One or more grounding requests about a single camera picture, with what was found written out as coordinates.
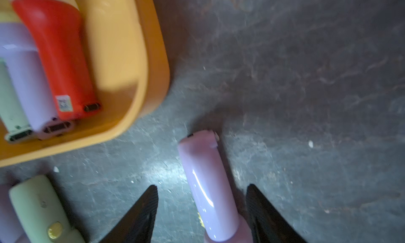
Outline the yellow plastic storage box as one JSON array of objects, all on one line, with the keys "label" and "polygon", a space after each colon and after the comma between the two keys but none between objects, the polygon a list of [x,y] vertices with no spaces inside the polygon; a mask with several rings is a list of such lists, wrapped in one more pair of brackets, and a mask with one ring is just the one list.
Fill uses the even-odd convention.
[{"label": "yellow plastic storage box", "polygon": [[170,84],[165,44],[153,0],[76,0],[84,16],[86,60],[102,111],[72,132],[44,141],[1,140],[1,166],[102,143],[154,111]]}]

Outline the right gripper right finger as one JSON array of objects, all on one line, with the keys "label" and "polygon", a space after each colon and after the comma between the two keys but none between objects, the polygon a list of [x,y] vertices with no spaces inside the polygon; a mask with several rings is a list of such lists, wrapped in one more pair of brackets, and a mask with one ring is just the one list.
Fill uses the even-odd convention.
[{"label": "right gripper right finger", "polygon": [[247,187],[246,207],[253,242],[306,243],[254,184]]}]

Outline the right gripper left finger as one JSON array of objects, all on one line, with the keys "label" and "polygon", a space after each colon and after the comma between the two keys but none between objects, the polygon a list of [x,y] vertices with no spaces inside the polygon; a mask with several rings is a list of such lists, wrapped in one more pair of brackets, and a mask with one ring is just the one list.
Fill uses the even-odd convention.
[{"label": "right gripper left finger", "polygon": [[158,189],[151,185],[102,243],[150,243],[158,209]]}]

